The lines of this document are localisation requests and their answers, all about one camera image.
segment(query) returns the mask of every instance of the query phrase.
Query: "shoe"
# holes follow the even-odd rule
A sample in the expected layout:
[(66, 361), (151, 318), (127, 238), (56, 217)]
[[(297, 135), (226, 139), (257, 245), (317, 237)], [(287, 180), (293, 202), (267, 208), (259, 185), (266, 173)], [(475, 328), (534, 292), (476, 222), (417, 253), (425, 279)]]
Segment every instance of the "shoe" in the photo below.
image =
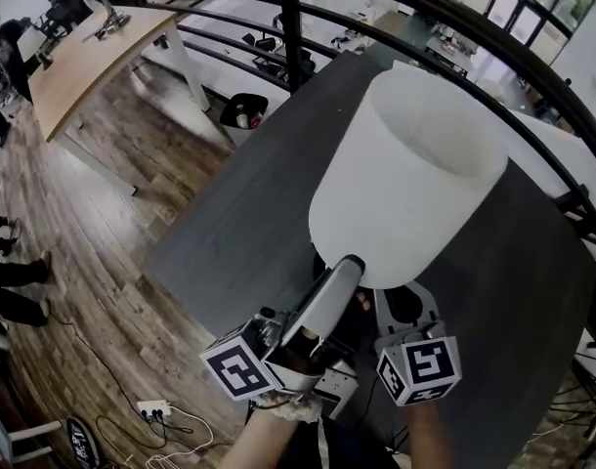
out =
[(9, 136), (9, 130), (11, 128), (12, 124), (8, 123), (7, 128), (3, 130), (3, 132), (0, 134), (0, 148), (3, 148), (3, 146), (5, 146), (5, 141), (7, 141), (7, 136)]
[(40, 261), (44, 263), (44, 267), (46, 268), (46, 275), (44, 276), (44, 280), (42, 281), (42, 283), (46, 283), (51, 274), (51, 252), (49, 252), (48, 250), (44, 250), (40, 255)]
[(44, 318), (47, 320), (51, 315), (51, 301), (49, 299), (42, 299), (42, 302), (40, 302), (40, 309), (42, 310)]
[(22, 222), (20, 219), (14, 219), (8, 224), (9, 240), (16, 242), (22, 235)]
[(3, 257), (7, 257), (9, 254), (12, 253), (12, 246), (14, 245), (14, 243), (16, 243), (14, 239), (10, 239), (9, 241), (9, 246), (2, 251)]

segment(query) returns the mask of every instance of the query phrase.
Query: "dark gray table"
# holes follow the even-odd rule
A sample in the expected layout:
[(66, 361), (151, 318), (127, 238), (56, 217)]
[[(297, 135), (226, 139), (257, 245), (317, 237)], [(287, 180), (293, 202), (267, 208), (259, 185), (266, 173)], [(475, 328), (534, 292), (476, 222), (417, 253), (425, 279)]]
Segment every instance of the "dark gray table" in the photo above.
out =
[[(380, 67), (343, 54), (280, 107), (159, 242), (150, 272), (215, 335), (312, 283), (309, 204)], [(585, 324), (595, 263), (553, 203), (509, 162), (488, 198), (418, 281), (458, 338), (463, 380), (440, 401), (457, 467), (507, 467), (547, 410)], [(373, 336), (369, 320), (365, 340)], [(341, 423), (362, 416), (376, 357)], [(362, 426), (404, 426), (380, 382)]]

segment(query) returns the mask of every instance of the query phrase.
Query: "trash can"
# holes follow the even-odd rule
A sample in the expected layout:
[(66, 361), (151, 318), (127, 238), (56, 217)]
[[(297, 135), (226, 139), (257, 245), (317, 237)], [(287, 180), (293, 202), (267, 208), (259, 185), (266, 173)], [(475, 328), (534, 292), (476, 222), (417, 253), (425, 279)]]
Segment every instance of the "trash can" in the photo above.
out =
[(220, 123), (224, 125), (234, 144), (241, 146), (252, 132), (268, 108), (268, 100), (256, 94), (235, 94), (231, 97), (220, 115)]

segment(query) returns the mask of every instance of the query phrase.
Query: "power strip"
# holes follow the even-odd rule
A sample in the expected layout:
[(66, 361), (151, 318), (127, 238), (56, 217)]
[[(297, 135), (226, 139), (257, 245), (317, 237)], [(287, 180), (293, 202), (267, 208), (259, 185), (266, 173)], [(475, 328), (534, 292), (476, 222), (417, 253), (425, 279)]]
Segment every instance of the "power strip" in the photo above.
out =
[(170, 404), (165, 400), (154, 400), (150, 402), (138, 402), (138, 410), (147, 419), (167, 417), (172, 413)]

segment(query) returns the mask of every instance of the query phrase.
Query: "white table leg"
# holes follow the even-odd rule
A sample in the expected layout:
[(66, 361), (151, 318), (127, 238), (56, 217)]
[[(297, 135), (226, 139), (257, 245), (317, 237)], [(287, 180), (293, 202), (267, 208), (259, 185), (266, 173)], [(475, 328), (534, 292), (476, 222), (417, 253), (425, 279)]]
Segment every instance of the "white table leg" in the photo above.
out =
[(61, 428), (62, 423), (59, 420), (54, 420), (53, 422), (49, 422), (48, 424), (43, 424), (41, 426), (31, 427), (22, 431), (9, 433), (9, 439), (12, 442), (17, 442), (19, 440), (26, 440), (27, 438), (34, 438), (35, 436), (39, 436), (40, 434), (50, 433), (51, 431), (56, 431), (57, 429)]
[(174, 54), (174, 59), (192, 90), (193, 100), (203, 111), (207, 111), (211, 105), (209, 104), (206, 94), (202, 90), (202, 85), (200, 85), (198, 78), (192, 70), (192, 58), (188, 56), (188, 52), (185, 50), (185, 45), (183, 45), (183, 40), (181, 39), (177, 25), (175, 25), (173, 21), (168, 24), (165, 34), (168, 38), (170, 49), (172, 49), (172, 54)]
[(79, 146), (70, 136), (64, 132), (55, 138), (60, 145), (71, 152), (74, 156), (80, 159), (88, 167), (94, 170), (97, 174), (102, 175), (107, 179), (117, 190), (124, 196), (132, 196), (137, 191), (135, 186), (131, 186), (124, 181), (120, 176), (111, 172), (99, 160), (87, 152), (84, 148)]
[(29, 453), (23, 453), (22, 455), (18, 455), (17, 457), (12, 458), (12, 465), (21, 464), (23, 462), (26, 462), (27, 460), (31, 460), (32, 458), (46, 455), (51, 451), (53, 451), (51, 447), (43, 447), (35, 451), (30, 451)]

